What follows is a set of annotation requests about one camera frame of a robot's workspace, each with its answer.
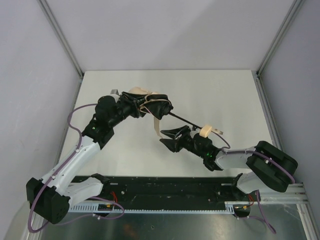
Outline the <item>beige folding umbrella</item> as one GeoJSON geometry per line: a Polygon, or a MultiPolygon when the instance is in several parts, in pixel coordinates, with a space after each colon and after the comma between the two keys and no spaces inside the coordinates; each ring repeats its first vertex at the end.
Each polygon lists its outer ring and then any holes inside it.
{"type": "Polygon", "coordinates": [[[133,87],[129,90],[129,93],[132,94],[150,94],[147,96],[146,101],[141,105],[140,110],[146,114],[150,114],[153,116],[153,126],[156,134],[162,138],[160,133],[160,120],[163,118],[163,116],[171,115],[174,118],[177,118],[189,125],[191,125],[194,129],[199,129],[199,133],[201,137],[208,137],[210,133],[217,134],[218,136],[221,136],[223,132],[219,129],[213,128],[211,125],[206,124],[202,127],[196,125],[195,123],[192,123],[174,113],[172,113],[173,105],[171,101],[168,99],[168,96],[165,94],[160,94],[158,92],[149,91],[146,89],[143,89],[141,87],[133,87]]]}

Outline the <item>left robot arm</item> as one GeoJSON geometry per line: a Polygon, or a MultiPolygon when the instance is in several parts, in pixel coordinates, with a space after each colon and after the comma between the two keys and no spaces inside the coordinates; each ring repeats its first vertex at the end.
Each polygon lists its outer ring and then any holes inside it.
{"type": "Polygon", "coordinates": [[[26,184],[30,204],[29,218],[33,214],[48,223],[58,224],[70,208],[84,200],[98,196],[106,179],[95,173],[82,183],[71,184],[74,177],[114,135],[114,127],[128,117],[140,118],[150,112],[162,96],[135,87],[129,92],[109,94],[98,99],[92,119],[83,131],[73,127],[79,134],[77,144],[62,162],[42,178],[31,178],[26,184]]]}

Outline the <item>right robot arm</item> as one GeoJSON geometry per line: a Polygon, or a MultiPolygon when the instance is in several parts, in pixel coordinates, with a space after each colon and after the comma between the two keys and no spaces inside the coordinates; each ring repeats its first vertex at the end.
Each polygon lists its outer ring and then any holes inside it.
{"type": "Polygon", "coordinates": [[[171,152],[187,150],[200,157],[203,165],[211,172],[229,169],[246,169],[249,173],[238,174],[231,183],[233,197],[241,201],[246,195],[259,190],[272,190],[278,193],[287,191],[294,184],[294,173],[298,162],[267,141],[261,140],[255,146],[232,150],[230,147],[216,147],[209,138],[211,133],[220,131],[210,125],[202,128],[187,125],[161,130],[163,143],[171,152]]]}

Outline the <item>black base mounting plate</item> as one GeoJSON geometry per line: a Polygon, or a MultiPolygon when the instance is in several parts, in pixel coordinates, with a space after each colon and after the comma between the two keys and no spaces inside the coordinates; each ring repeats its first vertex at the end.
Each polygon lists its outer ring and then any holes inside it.
{"type": "Polygon", "coordinates": [[[199,210],[224,202],[250,204],[255,192],[234,193],[233,177],[134,177],[108,176],[108,184],[97,197],[115,199],[123,207],[165,207],[199,210]]]}

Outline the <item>left aluminium frame post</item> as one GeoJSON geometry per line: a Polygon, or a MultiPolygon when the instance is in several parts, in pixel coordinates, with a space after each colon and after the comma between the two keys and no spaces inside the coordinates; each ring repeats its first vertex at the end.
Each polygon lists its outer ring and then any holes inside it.
{"type": "Polygon", "coordinates": [[[37,3],[39,4],[39,7],[41,8],[44,16],[46,17],[49,25],[51,26],[54,34],[56,35],[62,49],[66,53],[69,61],[71,62],[73,68],[75,69],[77,75],[80,79],[84,77],[84,72],[80,67],[80,64],[77,61],[76,56],[74,55],[72,48],[70,44],[68,43],[53,11],[51,10],[51,7],[47,0],[37,0],[37,3]]]}

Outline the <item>aluminium frame post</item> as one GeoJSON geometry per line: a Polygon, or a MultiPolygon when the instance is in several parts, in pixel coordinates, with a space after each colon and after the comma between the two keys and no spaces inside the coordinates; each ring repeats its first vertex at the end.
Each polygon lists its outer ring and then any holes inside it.
{"type": "Polygon", "coordinates": [[[300,9],[304,5],[305,0],[294,0],[285,15],[279,29],[276,32],[275,37],[273,38],[271,45],[269,46],[266,54],[264,55],[259,67],[256,70],[256,75],[258,78],[261,77],[265,69],[267,68],[268,64],[272,60],[273,56],[275,55],[276,51],[278,50],[281,42],[283,41],[284,37],[286,36],[288,30],[290,29],[291,25],[293,24],[295,18],[297,17],[300,9]]]}
{"type": "Polygon", "coordinates": [[[46,17],[49,25],[51,26],[54,34],[56,35],[62,49],[66,53],[69,61],[71,62],[73,68],[75,69],[77,75],[80,79],[84,77],[84,72],[80,67],[80,64],[77,61],[76,56],[74,55],[72,48],[70,44],[68,43],[53,11],[51,10],[51,7],[47,0],[37,0],[37,3],[39,4],[39,7],[41,8],[44,16],[46,17]]]}

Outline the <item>right aluminium frame post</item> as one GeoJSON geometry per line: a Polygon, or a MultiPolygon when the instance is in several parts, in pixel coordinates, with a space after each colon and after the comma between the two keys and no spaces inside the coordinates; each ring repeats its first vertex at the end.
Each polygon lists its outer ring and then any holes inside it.
{"type": "Polygon", "coordinates": [[[283,41],[284,37],[286,36],[288,30],[290,29],[291,25],[293,24],[295,18],[297,17],[300,9],[304,5],[305,0],[294,0],[285,15],[279,29],[276,32],[275,37],[273,38],[271,45],[269,46],[266,54],[264,55],[259,67],[256,70],[256,75],[258,78],[261,77],[265,69],[267,68],[268,64],[272,60],[273,56],[275,55],[276,51],[278,50],[281,42],[283,41]]]}

